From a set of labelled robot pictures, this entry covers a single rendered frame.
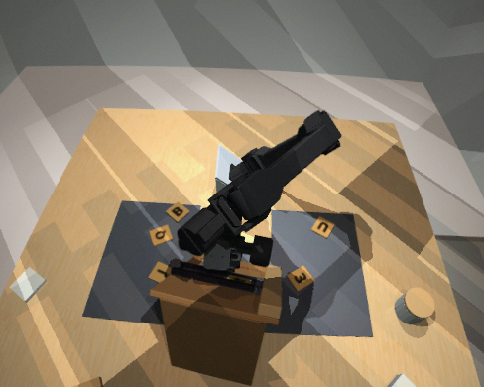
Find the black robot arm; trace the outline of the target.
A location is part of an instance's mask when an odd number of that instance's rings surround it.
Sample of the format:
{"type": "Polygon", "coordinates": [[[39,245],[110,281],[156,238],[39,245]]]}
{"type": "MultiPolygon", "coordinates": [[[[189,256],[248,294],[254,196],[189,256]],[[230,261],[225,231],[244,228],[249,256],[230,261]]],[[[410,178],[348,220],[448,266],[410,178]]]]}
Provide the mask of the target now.
{"type": "Polygon", "coordinates": [[[340,147],[341,133],[325,111],[315,111],[298,128],[296,136],[273,148],[263,146],[245,154],[238,165],[230,164],[232,181],[178,231],[181,245],[203,257],[206,273],[227,274],[240,268],[241,252],[224,236],[247,233],[265,220],[280,200],[284,186],[320,154],[340,147]],[[242,217],[247,220],[242,224],[242,217]],[[242,225],[241,225],[242,224],[242,225]]]}

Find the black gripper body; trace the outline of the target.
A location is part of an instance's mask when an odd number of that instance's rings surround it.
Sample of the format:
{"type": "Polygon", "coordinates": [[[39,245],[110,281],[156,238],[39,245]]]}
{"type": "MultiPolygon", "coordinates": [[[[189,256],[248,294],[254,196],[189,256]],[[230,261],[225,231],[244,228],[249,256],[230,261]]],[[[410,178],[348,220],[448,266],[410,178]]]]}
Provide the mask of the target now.
{"type": "Polygon", "coordinates": [[[224,236],[234,241],[234,248],[237,252],[241,252],[241,255],[250,255],[250,263],[263,267],[269,266],[274,242],[272,238],[255,235],[253,243],[248,243],[241,233],[234,236],[230,230],[226,230],[220,238],[224,239],[224,236]]]}

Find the brown flat wooden board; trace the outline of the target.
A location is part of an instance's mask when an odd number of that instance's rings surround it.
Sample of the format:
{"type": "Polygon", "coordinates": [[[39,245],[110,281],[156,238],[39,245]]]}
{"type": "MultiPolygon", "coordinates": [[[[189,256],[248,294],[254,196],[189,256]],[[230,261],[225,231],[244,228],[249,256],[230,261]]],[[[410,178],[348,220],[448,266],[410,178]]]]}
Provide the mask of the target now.
{"type": "Polygon", "coordinates": [[[79,385],[75,385],[74,387],[103,387],[102,385],[102,378],[96,377],[92,380],[88,380],[85,383],[81,383],[79,385]]]}

